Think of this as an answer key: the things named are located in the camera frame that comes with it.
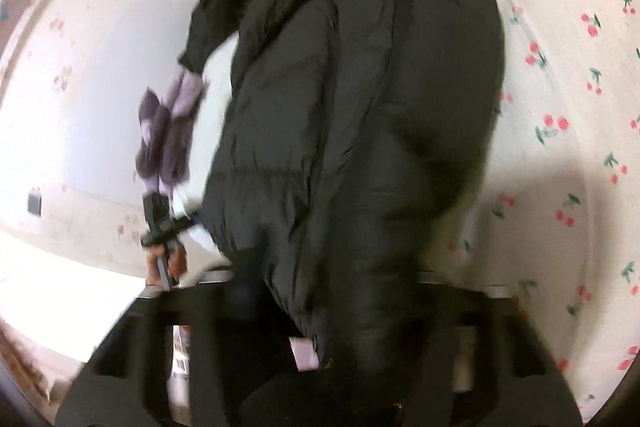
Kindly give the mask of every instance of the cherry pattern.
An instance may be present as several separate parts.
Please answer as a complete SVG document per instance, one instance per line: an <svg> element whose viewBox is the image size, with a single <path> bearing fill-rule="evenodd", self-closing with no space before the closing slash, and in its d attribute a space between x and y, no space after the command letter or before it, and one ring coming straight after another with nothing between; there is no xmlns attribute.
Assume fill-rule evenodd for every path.
<svg viewBox="0 0 640 427"><path fill-rule="evenodd" d="M567 359L558 359L556 367L560 373L565 373L569 369L569 361Z"/></svg>
<svg viewBox="0 0 640 427"><path fill-rule="evenodd" d="M545 68L546 67L546 57L540 51L540 46L538 45L538 43L537 42L530 42L529 43L529 50L531 51L532 55L527 55L525 57L524 61L529 66L533 66L533 65L537 64L537 65L540 66L540 68Z"/></svg>
<svg viewBox="0 0 640 427"><path fill-rule="evenodd" d="M632 0L622 0L622 2L625 4L623 9L622 9L622 13L625 15L635 15L636 14L636 9L631 6Z"/></svg>
<svg viewBox="0 0 640 427"><path fill-rule="evenodd" d="M602 76L602 73L596 68L589 68L589 71L591 71L591 82L593 82L593 84L591 82L587 82L587 90L593 91L595 94L600 96L602 94L602 89L600 89L600 77Z"/></svg>
<svg viewBox="0 0 640 427"><path fill-rule="evenodd" d="M638 116L638 118L636 118L635 120L632 120L629 124L629 126L631 127L631 129L633 130L638 130L640 129L640 116Z"/></svg>
<svg viewBox="0 0 640 427"><path fill-rule="evenodd" d="M567 305L566 311L572 317L575 317L580 313L580 310L585 304L590 303L593 300L593 295L587 290L584 284L578 285L575 289L575 298L572 304Z"/></svg>
<svg viewBox="0 0 640 427"><path fill-rule="evenodd" d="M580 198L575 194L568 193L566 201L562 204L562 208L556 210L556 219L564 223L569 229L575 225L575 217L572 216L578 206L581 205Z"/></svg>
<svg viewBox="0 0 640 427"><path fill-rule="evenodd" d="M589 17L586 13L583 13L580 15L580 19L582 19L582 22L587 23L587 33L591 37L596 37L598 35L598 29L602 29L600 19L598 19L598 16L595 13L593 14L593 17Z"/></svg>
<svg viewBox="0 0 640 427"><path fill-rule="evenodd" d="M510 92L502 92L500 93L499 100L500 105L494 107L494 114L502 116L502 106L511 105L513 103L513 95Z"/></svg>
<svg viewBox="0 0 640 427"><path fill-rule="evenodd" d="M613 169L613 174L609 175L609 182L613 185L618 185L618 182L621 180L621 176L626 176L628 173L628 167L626 165L621 165L620 162L613 156L613 153L607 154L604 158L604 166Z"/></svg>
<svg viewBox="0 0 640 427"><path fill-rule="evenodd" d="M564 132L569 129L569 122L562 116L558 118L558 121L556 121L550 114L546 114L542 118L542 122L542 126L536 126L536 138L538 138L538 141L545 146L546 140L549 138L555 138L560 134L560 132Z"/></svg>
<svg viewBox="0 0 640 427"><path fill-rule="evenodd" d="M494 206L491 209L491 213L494 214L498 219L506 219L507 218L507 209L513 208L516 206L516 200L510 198L506 194L498 194L494 202Z"/></svg>
<svg viewBox="0 0 640 427"><path fill-rule="evenodd" d="M636 355L640 351L640 346L631 346L626 350L625 359L618 364L619 371L626 371L629 369L633 361L636 359Z"/></svg>
<svg viewBox="0 0 640 427"><path fill-rule="evenodd" d="M509 22L511 24L517 24L520 22L520 16L524 13L524 9L521 6L513 6L511 8L511 17L509 17Z"/></svg>

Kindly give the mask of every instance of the person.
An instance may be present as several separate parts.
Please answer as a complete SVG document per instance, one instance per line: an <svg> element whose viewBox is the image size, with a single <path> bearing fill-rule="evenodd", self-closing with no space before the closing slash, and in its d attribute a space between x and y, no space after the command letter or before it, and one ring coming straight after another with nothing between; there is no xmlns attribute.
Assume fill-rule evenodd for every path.
<svg viewBox="0 0 640 427"><path fill-rule="evenodd" d="M164 255L162 245L154 245L146 251L146 277L147 286L162 287L160 272L158 270L158 259ZM179 280L187 272L187 251L182 243L178 243L169 255L169 275L175 280Z"/></svg>

